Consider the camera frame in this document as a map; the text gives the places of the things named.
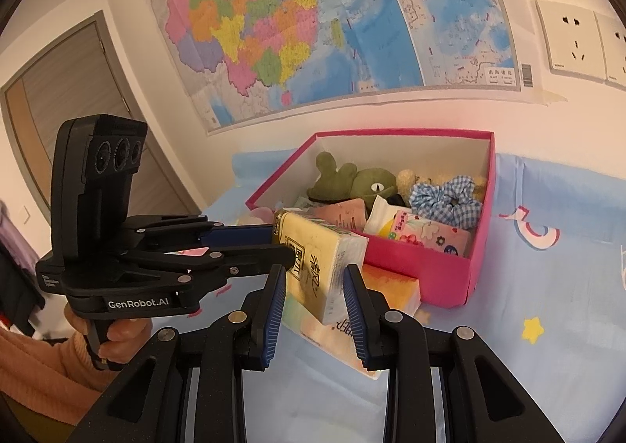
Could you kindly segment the orange sleeve left forearm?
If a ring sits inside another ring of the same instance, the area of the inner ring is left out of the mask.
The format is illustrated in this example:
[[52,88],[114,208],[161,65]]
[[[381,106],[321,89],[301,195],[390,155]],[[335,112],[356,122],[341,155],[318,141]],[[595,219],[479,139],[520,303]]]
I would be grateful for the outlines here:
[[84,336],[52,344],[3,330],[1,392],[34,412],[76,425],[117,374],[94,368]]

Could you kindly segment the person's left hand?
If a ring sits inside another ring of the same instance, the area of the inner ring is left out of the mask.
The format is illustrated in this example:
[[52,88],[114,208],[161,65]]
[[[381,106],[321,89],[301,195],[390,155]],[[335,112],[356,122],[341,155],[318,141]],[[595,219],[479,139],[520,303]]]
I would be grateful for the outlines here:
[[112,322],[107,336],[95,353],[101,360],[124,365],[148,342],[152,335],[151,319],[126,319]]

